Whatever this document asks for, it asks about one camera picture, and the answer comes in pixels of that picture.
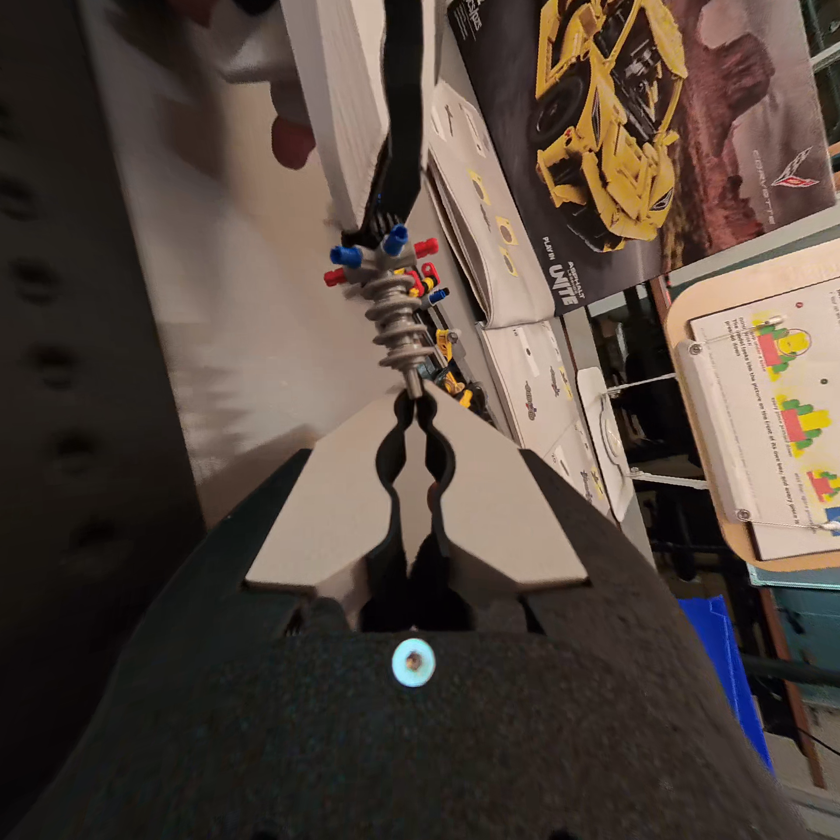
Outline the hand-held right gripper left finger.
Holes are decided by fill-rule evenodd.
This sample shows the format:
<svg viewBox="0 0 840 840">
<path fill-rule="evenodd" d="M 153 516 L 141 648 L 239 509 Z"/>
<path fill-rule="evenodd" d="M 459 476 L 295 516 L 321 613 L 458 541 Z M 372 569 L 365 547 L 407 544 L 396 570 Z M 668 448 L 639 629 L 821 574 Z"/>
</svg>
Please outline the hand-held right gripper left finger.
<svg viewBox="0 0 840 840">
<path fill-rule="evenodd" d="M 406 463 L 416 402 L 379 397 L 322 437 L 250 566 L 249 589 L 289 595 L 284 634 L 299 634 L 315 602 L 334 602 L 366 632 L 402 632 L 414 608 L 394 487 Z"/>
</svg>

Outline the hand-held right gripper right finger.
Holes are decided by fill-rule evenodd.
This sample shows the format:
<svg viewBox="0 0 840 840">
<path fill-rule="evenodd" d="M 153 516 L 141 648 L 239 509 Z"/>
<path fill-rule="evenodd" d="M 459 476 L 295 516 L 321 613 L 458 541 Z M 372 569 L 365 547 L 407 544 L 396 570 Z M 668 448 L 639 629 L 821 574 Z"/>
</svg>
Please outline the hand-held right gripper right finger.
<svg viewBox="0 0 840 840">
<path fill-rule="evenodd" d="M 416 420 L 432 478 L 431 530 L 413 566 L 418 628 L 472 631 L 498 604 L 587 582 L 525 450 L 434 385 Z"/>
</svg>

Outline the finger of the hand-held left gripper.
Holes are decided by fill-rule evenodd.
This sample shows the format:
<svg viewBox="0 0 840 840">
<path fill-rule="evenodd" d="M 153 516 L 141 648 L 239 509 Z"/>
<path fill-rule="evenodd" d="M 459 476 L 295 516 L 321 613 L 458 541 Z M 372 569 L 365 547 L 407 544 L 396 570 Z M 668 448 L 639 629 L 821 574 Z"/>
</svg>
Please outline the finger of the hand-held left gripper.
<svg viewBox="0 0 840 840">
<path fill-rule="evenodd" d="M 379 75 L 387 131 L 378 144 L 371 189 L 349 246 L 376 248 L 405 224 L 419 197 L 427 166 L 427 122 L 438 80 L 436 2 L 384 1 Z"/>
<path fill-rule="evenodd" d="M 359 229 L 390 128 L 382 80 L 382 1 L 282 1 L 333 209 Z"/>
</svg>

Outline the long dark lego chassis assembly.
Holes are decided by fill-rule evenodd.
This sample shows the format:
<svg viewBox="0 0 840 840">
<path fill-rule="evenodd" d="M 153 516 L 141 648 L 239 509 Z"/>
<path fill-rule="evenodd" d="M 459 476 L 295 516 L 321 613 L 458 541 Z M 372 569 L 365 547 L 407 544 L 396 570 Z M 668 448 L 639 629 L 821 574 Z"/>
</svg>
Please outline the long dark lego chassis assembly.
<svg viewBox="0 0 840 840">
<path fill-rule="evenodd" d="M 430 261 L 406 268 L 404 274 L 413 281 L 409 297 L 420 304 L 413 318 L 423 328 L 422 339 L 431 352 L 418 365 L 421 377 L 444 390 L 462 407 L 495 426 L 487 390 L 469 368 L 463 332 L 451 323 L 445 313 L 444 301 L 449 296 L 449 289 L 442 285 L 437 269 Z"/>
</svg>

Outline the grey lego gear shaft assembly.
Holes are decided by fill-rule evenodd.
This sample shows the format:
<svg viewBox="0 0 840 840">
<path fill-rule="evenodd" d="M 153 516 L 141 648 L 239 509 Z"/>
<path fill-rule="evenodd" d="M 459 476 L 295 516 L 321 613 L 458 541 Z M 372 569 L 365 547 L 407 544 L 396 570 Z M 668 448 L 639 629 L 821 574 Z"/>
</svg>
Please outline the grey lego gear shaft assembly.
<svg viewBox="0 0 840 840">
<path fill-rule="evenodd" d="M 404 224 L 384 233 L 342 232 L 323 276 L 328 287 L 347 286 L 365 303 L 384 353 L 380 364 L 402 377 L 414 402 L 425 394 L 425 378 L 446 371 L 459 340 L 438 307 L 449 294 L 433 262 L 439 250 L 437 237 L 414 240 Z"/>
</svg>

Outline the yellow car lego set box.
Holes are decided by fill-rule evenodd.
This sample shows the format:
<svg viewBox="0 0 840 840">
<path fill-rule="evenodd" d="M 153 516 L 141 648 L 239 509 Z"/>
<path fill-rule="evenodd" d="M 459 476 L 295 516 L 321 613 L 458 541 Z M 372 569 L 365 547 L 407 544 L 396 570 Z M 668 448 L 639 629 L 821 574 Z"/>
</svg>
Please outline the yellow car lego set box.
<svg viewBox="0 0 840 840">
<path fill-rule="evenodd" d="M 835 205 L 802 6 L 449 3 L 556 314 Z"/>
</svg>

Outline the open instruction booklet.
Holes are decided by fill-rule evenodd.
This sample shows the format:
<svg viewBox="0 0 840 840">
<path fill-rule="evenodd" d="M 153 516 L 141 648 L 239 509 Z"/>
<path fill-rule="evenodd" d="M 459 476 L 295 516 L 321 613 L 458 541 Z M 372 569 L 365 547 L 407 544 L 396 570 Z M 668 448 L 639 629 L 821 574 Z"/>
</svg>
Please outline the open instruction booklet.
<svg viewBox="0 0 840 840">
<path fill-rule="evenodd" d="M 477 334 L 513 439 L 598 511 L 614 512 L 554 326 L 554 300 L 478 110 L 440 81 L 427 184 L 478 307 Z"/>
</svg>

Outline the blue plastic bin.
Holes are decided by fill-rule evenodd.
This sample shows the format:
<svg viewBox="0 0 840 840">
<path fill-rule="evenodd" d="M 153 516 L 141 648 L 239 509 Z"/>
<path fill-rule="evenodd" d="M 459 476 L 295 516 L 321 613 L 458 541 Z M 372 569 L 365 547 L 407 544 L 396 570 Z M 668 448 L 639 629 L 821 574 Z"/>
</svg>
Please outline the blue plastic bin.
<svg viewBox="0 0 840 840">
<path fill-rule="evenodd" d="M 770 774 L 775 776 L 763 724 L 753 701 L 723 596 L 678 599 L 678 604 L 700 639 L 744 736 L 750 741 Z"/>
</svg>

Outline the wooden document board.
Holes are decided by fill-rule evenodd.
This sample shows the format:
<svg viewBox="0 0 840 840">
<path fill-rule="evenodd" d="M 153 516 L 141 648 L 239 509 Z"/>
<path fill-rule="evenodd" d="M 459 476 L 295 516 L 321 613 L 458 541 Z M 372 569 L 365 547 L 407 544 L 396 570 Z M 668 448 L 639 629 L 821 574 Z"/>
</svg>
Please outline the wooden document board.
<svg viewBox="0 0 840 840">
<path fill-rule="evenodd" d="M 812 557 L 759 562 L 747 528 L 727 521 L 722 508 L 720 480 L 712 474 L 711 457 L 697 417 L 697 394 L 687 381 L 686 363 L 679 361 L 679 346 L 689 340 L 690 321 L 722 309 L 739 307 L 785 291 L 805 287 L 839 276 L 838 240 L 814 245 L 789 255 L 737 269 L 726 275 L 702 280 L 679 295 L 668 310 L 665 334 L 675 364 L 680 394 L 684 399 L 689 425 L 694 435 L 701 467 L 709 486 L 721 532 L 728 546 L 747 564 L 770 571 L 795 572 L 838 568 L 838 551 Z"/>
</svg>

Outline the printed paper sheet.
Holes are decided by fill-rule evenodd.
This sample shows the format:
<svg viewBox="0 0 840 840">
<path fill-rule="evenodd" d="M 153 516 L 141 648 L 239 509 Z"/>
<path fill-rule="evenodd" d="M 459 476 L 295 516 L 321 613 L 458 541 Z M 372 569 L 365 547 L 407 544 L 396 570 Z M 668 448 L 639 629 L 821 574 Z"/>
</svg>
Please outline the printed paper sheet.
<svg viewBox="0 0 840 840">
<path fill-rule="evenodd" d="M 838 551 L 838 277 L 689 328 L 679 361 L 726 520 L 759 562 Z"/>
</svg>

